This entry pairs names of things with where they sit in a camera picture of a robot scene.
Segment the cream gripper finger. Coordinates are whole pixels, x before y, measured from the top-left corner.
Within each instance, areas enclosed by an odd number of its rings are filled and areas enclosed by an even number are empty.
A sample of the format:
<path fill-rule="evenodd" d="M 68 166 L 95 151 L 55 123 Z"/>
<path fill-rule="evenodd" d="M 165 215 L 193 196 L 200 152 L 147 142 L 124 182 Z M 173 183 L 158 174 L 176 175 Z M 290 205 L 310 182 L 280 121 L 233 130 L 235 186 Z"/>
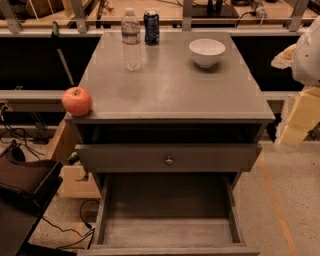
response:
<path fill-rule="evenodd" d="M 271 66 L 278 69 L 286 69 L 292 67 L 293 53 L 296 48 L 295 44 L 288 46 L 271 61 Z"/>
<path fill-rule="evenodd" d="M 282 121 L 278 126 L 278 143 L 295 147 L 320 122 L 320 88 L 305 87 L 284 104 Z"/>

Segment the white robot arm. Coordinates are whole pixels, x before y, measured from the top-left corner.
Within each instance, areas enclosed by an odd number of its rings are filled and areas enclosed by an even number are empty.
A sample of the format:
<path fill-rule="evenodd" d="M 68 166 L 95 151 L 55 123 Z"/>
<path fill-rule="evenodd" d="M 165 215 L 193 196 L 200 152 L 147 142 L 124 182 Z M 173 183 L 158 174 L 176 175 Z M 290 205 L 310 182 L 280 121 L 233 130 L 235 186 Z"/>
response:
<path fill-rule="evenodd" d="M 271 66 L 290 68 L 293 79 L 304 85 L 300 93 L 285 101 L 276 132 L 278 144 L 296 147 L 320 122 L 320 17 L 295 44 L 276 55 Z"/>

